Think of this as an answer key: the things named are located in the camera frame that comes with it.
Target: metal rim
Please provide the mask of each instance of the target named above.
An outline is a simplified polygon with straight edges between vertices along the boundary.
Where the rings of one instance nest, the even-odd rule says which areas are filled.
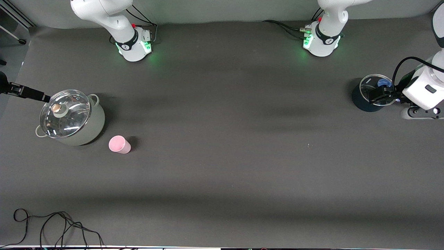
[[[389,80],[393,84],[393,82],[392,82],[392,80],[390,78],[388,78],[388,77],[386,77],[384,75],[380,75],[380,74],[370,74],[368,76],[363,77],[361,79],[361,81],[359,82],[359,92],[361,93],[362,98],[364,98],[366,101],[369,101],[369,100],[367,98],[365,98],[364,94],[362,93],[361,84],[362,84],[362,82],[364,82],[364,79],[367,79],[368,77],[381,77],[381,78],[384,78],[386,80]],[[396,99],[394,99],[393,101],[391,101],[388,104],[381,105],[381,104],[374,104],[373,103],[372,105],[380,106],[380,107],[385,107],[385,106],[389,106],[389,105],[393,104],[395,101],[396,101]]]
[[[85,93],[83,93],[82,91],[77,90],[77,89],[66,89],[66,90],[63,90],[63,91],[58,92],[57,94],[55,94],[55,95],[53,95],[53,96],[56,96],[56,95],[58,95],[58,94],[60,94],[60,93],[63,93],[63,92],[66,92],[66,91],[71,91],[71,90],[73,90],[73,91],[78,91],[78,92],[82,93],[83,95],[85,95]],[[48,135],[45,131],[43,131],[43,132],[44,132],[48,137],[53,138],[53,139],[56,139],[56,140],[59,140],[59,139],[65,139],[65,138],[68,138],[68,137],[71,137],[71,136],[77,134],[77,133],[78,133],[78,132],[79,132],[79,131],[80,131],[80,130],[81,130],[81,129],[87,124],[87,123],[88,123],[89,118],[91,117],[91,112],[92,112],[91,100],[90,100],[90,97],[89,97],[89,96],[87,96],[87,95],[85,95],[85,96],[87,97],[87,99],[88,99],[88,105],[90,106],[90,109],[89,109],[89,112],[88,112],[88,117],[86,118],[86,121],[85,121],[81,126],[79,126],[79,128],[78,128],[76,131],[74,131],[73,133],[71,133],[71,134],[69,134],[69,135],[63,136],[63,137],[52,137],[52,136]],[[40,111],[40,117],[42,117],[43,109],[45,108],[46,105],[48,105],[48,103],[45,103],[45,105],[43,105],[42,110]]]

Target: gray floor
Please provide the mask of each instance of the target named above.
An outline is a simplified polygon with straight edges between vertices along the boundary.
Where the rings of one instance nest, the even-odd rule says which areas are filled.
[[[327,58],[268,23],[163,25],[137,63],[104,29],[33,30],[17,81],[96,93],[107,123],[70,147],[35,136],[41,103],[10,98],[0,243],[22,237],[12,213],[23,207],[68,211],[108,245],[443,249],[443,121],[350,100],[365,75],[439,50],[430,18],[352,20]],[[107,148],[117,134],[128,155]],[[44,242],[62,228],[48,225]],[[83,244],[78,231],[68,244]]]
[[[28,30],[16,23],[10,16],[0,9],[0,25],[13,33],[19,38],[30,41]],[[28,45],[21,45],[8,35],[5,31],[0,30],[0,59],[5,60],[8,64],[0,65],[0,71],[6,74],[8,80],[16,81],[22,63],[25,59]],[[0,95],[0,118],[3,116],[4,109],[8,103],[9,95]]]

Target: transparent lid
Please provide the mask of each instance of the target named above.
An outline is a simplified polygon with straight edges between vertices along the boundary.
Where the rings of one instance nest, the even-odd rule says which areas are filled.
[[[78,132],[91,114],[88,97],[79,90],[61,91],[51,97],[40,113],[40,126],[49,137],[61,139]]]

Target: white wall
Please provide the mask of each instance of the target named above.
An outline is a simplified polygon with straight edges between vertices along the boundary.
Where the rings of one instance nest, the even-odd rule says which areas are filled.
[[[440,0],[374,0],[348,8],[351,19],[397,18],[428,13]],[[39,26],[87,28],[96,24],[80,20],[69,0],[11,0]],[[151,21],[206,23],[215,21],[309,20],[317,10],[316,0],[134,0]],[[140,21],[125,13],[136,24]]]

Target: pot handle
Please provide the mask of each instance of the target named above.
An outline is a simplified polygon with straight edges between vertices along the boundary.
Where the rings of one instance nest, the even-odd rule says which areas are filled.
[[[99,100],[99,97],[96,94],[88,95],[88,97],[91,98],[91,99],[92,99],[92,97],[95,97],[97,99],[97,101],[95,102],[93,107],[97,107],[97,105],[99,105],[99,101],[100,100]]]
[[[39,129],[40,129],[41,131],[43,131],[43,130],[42,130],[42,127],[40,127],[40,125],[38,125],[37,128],[36,128],[36,136],[37,136],[37,137],[43,138],[43,137],[48,136],[47,134],[45,134],[45,135],[39,135],[39,132],[38,132]]]

